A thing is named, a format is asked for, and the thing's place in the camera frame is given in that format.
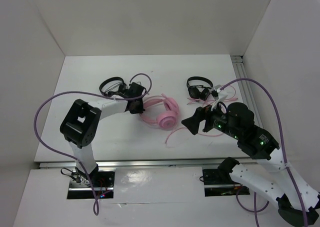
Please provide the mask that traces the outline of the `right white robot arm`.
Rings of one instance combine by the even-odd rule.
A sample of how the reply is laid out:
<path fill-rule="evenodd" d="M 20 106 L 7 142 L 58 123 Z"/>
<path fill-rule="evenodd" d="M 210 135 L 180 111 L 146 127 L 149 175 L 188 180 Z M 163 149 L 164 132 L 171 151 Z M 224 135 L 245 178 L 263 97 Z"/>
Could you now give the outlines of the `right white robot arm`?
<path fill-rule="evenodd" d="M 225 111 L 222 106 L 223 103 L 219 102 L 215 107 L 198 107 L 193 116 L 181 123 L 193 135 L 198 134 L 200 123 L 204 122 L 203 132 L 216 129 L 235 139 L 240 150 L 257 161 L 273 181 L 248 170 L 232 157 L 218 166 L 220 181 L 242 184 L 264 197 L 294 227 L 315 224 L 319 218 L 320 193 L 285 161 L 281 146 L 267 130 L 255 125 L 254 113 L 245 104 L 232 103 Z"/>

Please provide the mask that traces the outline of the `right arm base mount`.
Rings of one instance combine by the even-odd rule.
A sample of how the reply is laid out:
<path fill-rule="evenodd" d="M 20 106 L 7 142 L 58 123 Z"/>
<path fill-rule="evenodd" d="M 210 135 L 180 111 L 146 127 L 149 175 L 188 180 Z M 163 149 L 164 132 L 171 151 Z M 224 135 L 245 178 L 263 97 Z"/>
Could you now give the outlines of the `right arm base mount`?
<path fill-rule="evenodd" d="M 250 195 L 246 186 L 229 179 L 223 179 L 219 175 L 218 169 L 203 169 L 199 180 L 204 184 L 204 195 L 206 197 L 222 197 Z"/>

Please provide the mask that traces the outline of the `pink headphones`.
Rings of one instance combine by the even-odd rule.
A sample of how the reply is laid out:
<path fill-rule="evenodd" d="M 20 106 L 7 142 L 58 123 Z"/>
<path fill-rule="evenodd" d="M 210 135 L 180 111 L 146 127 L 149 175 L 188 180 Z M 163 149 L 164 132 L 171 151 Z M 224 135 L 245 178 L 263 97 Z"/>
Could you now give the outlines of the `pink headphones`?
<path fill-rule="evenodd" d="M 180 107 L 172 97 L 164 94 L 148 97 L 143 101 L 143 108 L 140 119 L 151 127 L 169 131 L 178 123 Z"/>

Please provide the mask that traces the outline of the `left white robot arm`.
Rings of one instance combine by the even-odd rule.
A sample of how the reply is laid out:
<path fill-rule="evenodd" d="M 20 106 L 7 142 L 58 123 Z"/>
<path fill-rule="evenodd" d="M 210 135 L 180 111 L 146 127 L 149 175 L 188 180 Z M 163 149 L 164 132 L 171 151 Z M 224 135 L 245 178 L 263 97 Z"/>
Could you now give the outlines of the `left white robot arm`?
<path fill-rule="evenodd" d="M 86 102 L 77 99 L 72 104 L 60 125 L 60 132 L 69 142 L 73 156 L 77 158 L 75 169 L 86 186 L 94 186 L 101 178 L 92 149 L 92 141 L 99 122 L 109 116 L 124 112 L 143 113 L 141 96 L 145 92 L 146 88 L 136 82 L 131 83 L 129 87 L 122 83 L 117 91 L 104 91 L 102 100 Z"/>

